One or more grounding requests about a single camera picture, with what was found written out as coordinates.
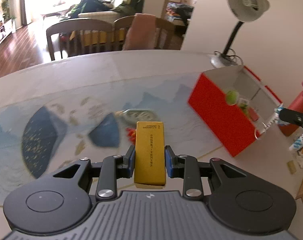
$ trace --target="wooden floor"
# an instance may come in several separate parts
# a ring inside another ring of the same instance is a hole
[[[56,22],[56,17],[49,17],[45,19],[44,27],[42,21],[37,21],[9,35],[0,44],[0,77],[40,63],[50,62],[45,30]],[[170,49],[179,50],[182,41],[181,37],[174,36]]]

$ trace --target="cable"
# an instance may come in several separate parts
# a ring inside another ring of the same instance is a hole
[[[234,54],[232,55],[232,56],[235,56],[236,55],[236,52],[233,50],[233,49],[231,49],[231,48],[229,48],[229,50],[228,51],[232,51],[232,52],[234,52]]]
[[[234,58],[237,57],[241,61],[241,65],[244,65],[244,62],[243,62],[242,58],[237,56],[237,55],[224,55],[224,57],[234,57]]]
[[[233,55],[224,55],[224,54],[222,54],[220,51],[217,51],[217,50],[214,51],[214,54],[220,54],[220,55],[221,55],[222,57],[224,57],[224,58],[229,57],[229,58],[230,58],[229,60],[232,60],[232,61],[234,61],[235,63],[237,63],[237,60],[235,60],[235,57],[237,57],[237,58],[239,58],[239,60],[241,61],[241,65],[244,65],[244,62],[243,62],[242,58],[239,57],[239,56],[237,56],[237,55],[236,55],[236,52],[235,52],[233,49],[229,49],[229,50],[231,50],[232,52],[234,52],[234,54],[233,54]]]

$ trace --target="green ball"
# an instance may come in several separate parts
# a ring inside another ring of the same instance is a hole
[[[226,103],[230,106],[237,103],[239,93],[236,90],[229,90],[226,94]]]

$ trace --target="red bottle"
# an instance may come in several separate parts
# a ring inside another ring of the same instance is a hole
[[[299,93],[299,95],[295,98],[295,100],[290,104],[288,109],[303,113],[303,91]],[[278,127],[279,129],[281,129],[282,133],[285,136],[290,136],[293,132],[295,132],[298,129],[298,126],[294,124],[283,125],[283,126],[279,125]]]

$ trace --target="chair backrest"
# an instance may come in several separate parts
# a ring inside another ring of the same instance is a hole
[[[50,26],[46,30],[48,50],[51,60],[55,60],[53,42],[51,36],[58,34],[58,44],[60,55],[62,58],[62,45],[60,35],[64,33],[66,35],[66,50],[68,55],[81,55],[86,53],[93,52],[93,44],[95,44],[95,51],[100,52],[101,50],[101,34],[106,33],[106,41],[104,43],[105,50],[111,51],[111,33],[112,33],[112,24],[96,19],[89,18],[79,18],[79,19],[70,19],[58,22]],[[70,39],[72,37],[73,41],[73,53],[71,53]]]
[[[126,16],[114,21],[114,29],[115,29],[115,42],[114,42],[114,50],[119,50],[120,45],[125,42],[125,37],[127,35],[128,29],[131,27],[133,19],[135,16]],[[124,29],[124,40],[119,41],[119,30]],[[160,47],[161,39],[163,38],[162,34],[166,32],[164,45],[162,48]],[[170,41],[175,32],[175,25],[171,22],[156,18],[156,44],[155,49],[168,49],[170,45]]]

